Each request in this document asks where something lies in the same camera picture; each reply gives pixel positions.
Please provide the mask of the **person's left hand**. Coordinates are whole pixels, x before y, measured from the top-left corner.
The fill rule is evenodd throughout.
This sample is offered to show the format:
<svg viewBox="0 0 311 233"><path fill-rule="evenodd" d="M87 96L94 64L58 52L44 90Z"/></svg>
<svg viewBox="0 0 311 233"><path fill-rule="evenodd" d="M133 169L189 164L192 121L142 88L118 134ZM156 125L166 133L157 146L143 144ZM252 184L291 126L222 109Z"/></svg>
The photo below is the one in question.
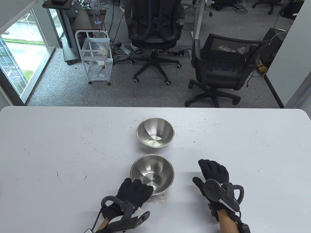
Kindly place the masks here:
<svg viewBox="0 0 311 233"><path fill-rule="evenodd" d="M134 213L135 210L141 208L151 197L153 191L152 186L142 183L139 179L131 180L130 178L126 178L121 184L116 198L123 202L131 202L135 206L135 209L132 211ZM112 203L109 206L105 205L102 207L101 213L104 218L112 220L115 217L123 215L122 210L123 208L120 205Z"/></svg>

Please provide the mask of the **person's right hand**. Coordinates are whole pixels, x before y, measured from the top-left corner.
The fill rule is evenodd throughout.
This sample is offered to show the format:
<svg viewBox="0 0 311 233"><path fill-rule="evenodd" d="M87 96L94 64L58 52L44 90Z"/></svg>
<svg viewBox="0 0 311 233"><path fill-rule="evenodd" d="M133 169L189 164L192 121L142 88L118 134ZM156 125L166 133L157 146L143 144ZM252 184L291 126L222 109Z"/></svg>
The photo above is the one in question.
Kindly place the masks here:
<svg viewBox="0 0 311 233"><path fill-rule="evenodd" d="M216 161L200 159L198 164L205 182L198 177L193 177L192 181L209 201L211 215L219 222L218 211L225 210L231 220L241 224L240 204L244 198L244 188L229 182L226 167Z"/></svg>

